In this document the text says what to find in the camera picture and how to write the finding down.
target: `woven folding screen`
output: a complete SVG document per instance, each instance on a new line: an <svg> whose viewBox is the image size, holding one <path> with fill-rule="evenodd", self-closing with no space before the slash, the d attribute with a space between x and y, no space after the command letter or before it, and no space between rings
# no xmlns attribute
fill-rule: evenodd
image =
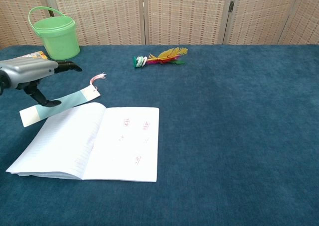
<svg viewBox="0 0 319 226"><path fill-rule="evenodd" d="M11 45L42 45L28 23L33 7L44 5L41 0L0 0L0 48ZM31 21L46 18L43 11L32 14Z"/></svg>
<svg viewBox="0 0 319 226"><path fill-rule="evenodd" d="M142 44L140 0L56 0L77 24L80 45Z"/></svg>
<svg viewBox="0 0 319 226"><path fill-rule="evenodd" d="M282 44L319 44L319 0L300 0Z"/></svg>
<svg viewBox="0 0 319 226"><path fill-rule="evenodd" d="M221 43L224 6L225 0L144 0L149 44Z"/></svg>
<svg viewBox="0 0 319 226"><path fill-rule="evenodd" d="M238 0L229 44L277 44L294 0Z"/></svg>

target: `green bucket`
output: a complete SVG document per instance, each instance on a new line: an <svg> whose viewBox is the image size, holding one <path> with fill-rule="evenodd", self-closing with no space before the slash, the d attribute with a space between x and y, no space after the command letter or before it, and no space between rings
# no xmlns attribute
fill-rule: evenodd
<svg viewBox="0 0 319 226"><path fill-rule="evenodd" d="M34 25L30 21L30 14L38 9L46 9L59 13L61 16L39 20ZM56 9L38 6L29 12L29 24L41 38L50 58L64 60L72 58L80 52L75 33L75 21Z"/></svg>

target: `bucket lid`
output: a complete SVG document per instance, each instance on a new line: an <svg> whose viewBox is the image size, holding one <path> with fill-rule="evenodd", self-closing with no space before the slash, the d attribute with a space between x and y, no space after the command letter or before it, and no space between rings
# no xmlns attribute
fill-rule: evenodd
<svg viewBox="0 0 319 226"><path fill-rule="evenodd" d="M34 28L40 31L52 31L65 28L74 23L74 20L67 16L56 16L39 20Z"/></svg>

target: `open notebook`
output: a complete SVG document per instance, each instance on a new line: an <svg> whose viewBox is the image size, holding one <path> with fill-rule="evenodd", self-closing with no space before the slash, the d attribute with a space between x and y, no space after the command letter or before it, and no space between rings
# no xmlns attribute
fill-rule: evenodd
<svg viewBox="0 0 319 226"><path fill-rule="evenodd" d="M156 182L158 132L158 108L84 104L49 117L7 172Z"/></svg>

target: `table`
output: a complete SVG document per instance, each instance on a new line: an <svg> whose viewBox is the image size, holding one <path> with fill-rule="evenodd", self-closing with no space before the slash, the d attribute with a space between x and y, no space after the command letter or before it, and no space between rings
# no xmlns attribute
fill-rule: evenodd
<svg viewBox="0 0 319 226"><path fill-rule="evenodd" d="M83 72L42 80L54 99L97 80L107 107L157 107L156 183L19 177L5 170L44 121L23 128L23 91L0 96L1 225L319 225L319 46L190 45L184 65L133 68L171 46L81 46ZM44 50L13 46L0 60Z"/></svg>

